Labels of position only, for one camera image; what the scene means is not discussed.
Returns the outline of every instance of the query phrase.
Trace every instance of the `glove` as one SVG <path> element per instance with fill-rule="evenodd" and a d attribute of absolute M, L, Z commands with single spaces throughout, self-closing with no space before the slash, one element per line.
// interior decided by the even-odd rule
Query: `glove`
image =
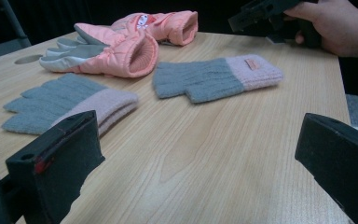
<path fill-rule="evenodd" d="M 30 89 L 4 105 L 17 113 L 2 128 L 14 133 L 41 134 L 74 114 L 95 110 L 99 134 L 138 105 L 138 96 L 108 89 L 87 78 L 66 74 Z"/>
<path fill-rule="evenodd" d="M 58 49 L 48 49 L 39 59 L 52 72 L 105 74 L 108 77 L 141 77 L 150 74 L 157 62 L 158 44 L 145 31 L 129 36 L 102 26 L 77 23 L 88 44 L 61 38 Z"/>
<path fill-rule="evenodd" d="M 271 85 L 282 72 L 257 55 L 219 58 L 206 62 L 159 63 L 153 76 L 158 98 L 186 94 L 203 103 Z"/>
<path fill-rule="evenodd" d="M 111 27 L 124 35 L 145 29 L 157 41 L 168 40 L 174 45 L 184 46 L 193 41 L 199 29 L 198 12 L 134 13 L 115 21 Z"/>

